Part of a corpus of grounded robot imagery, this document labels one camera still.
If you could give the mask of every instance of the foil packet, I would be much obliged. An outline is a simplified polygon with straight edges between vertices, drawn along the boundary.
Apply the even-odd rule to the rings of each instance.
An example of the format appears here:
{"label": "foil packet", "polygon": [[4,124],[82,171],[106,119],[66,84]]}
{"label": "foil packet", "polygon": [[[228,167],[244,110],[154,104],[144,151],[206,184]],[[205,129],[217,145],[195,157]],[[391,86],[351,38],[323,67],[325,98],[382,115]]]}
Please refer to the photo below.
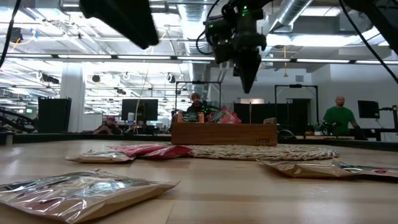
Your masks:
{"label": "foil packet", "polygon": [[33,215],[80,223],[155,197],[177,185],[102,171],[75,172],[0,185],[0,202]]}
{"label": "foil packet", "polygon": [[65,160],[81,163],[120,163],[134,160],[123,152],[115,151],[87,151],[79,155],[67,156]]}
{"label": "foil packet", "polygon": [[349,177],[371,175],[398,177],[397,168],[348,165],[338,159],[322,161],[259,161],[288,176],[297,178]]}

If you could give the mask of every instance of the computer monitor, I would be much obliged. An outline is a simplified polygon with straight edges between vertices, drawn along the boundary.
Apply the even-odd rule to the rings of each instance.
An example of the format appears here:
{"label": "computer monitor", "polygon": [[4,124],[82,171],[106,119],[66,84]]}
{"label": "computer monitor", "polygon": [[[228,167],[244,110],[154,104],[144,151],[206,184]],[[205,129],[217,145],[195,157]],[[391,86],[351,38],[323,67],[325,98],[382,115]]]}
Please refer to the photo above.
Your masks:
{"label": "computer monitor", "polygon": [[[136,113],[137,102],[138,100],[136,99],[122,100],[122,120],[127,121],[130,112]],[[157,108],[158,100],[139,100],[137,120],[157,121]]]}
{"label": "computer monitor", "polygon": [[379,119],[379,103],[376,101],[358,100],[359,118]]}

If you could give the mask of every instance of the wooden box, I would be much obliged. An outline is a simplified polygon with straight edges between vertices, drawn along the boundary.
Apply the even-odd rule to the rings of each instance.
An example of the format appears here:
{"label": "wooden box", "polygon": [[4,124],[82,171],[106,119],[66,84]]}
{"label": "wooden box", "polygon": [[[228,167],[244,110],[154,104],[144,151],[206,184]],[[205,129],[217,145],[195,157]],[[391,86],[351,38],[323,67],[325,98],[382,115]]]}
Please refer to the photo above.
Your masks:
{"label": "wooden box", "polygon": [[276,146],[276,124],[174,123],[172,144]]}

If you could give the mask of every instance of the bald man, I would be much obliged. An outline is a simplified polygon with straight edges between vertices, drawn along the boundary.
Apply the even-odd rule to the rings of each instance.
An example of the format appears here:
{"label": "bald man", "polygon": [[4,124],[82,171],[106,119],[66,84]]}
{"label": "bald man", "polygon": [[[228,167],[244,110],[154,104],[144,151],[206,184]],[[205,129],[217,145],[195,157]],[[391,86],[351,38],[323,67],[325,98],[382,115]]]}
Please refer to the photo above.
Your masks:
{"label": "bald man", "polygon": [[333,129],[334,136],[344,136],[348,134],[348,123],[353,127],[358,124],[355,121],[353,112],[344,107],[345,98],[343,96],[336,97],[336,106],[329,108],[323,119],[328,123],[338,123],[339,125]]}

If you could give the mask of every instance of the speaker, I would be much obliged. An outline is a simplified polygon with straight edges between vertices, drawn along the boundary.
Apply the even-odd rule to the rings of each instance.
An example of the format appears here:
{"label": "speaker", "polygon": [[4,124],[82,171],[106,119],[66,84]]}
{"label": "speaker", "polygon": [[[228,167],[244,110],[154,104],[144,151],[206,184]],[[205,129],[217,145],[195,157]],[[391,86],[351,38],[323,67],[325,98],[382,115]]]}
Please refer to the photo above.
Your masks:
{"label": "speaker", "polygon": [[39,133],[67,132],[72,99],[39,99]]}

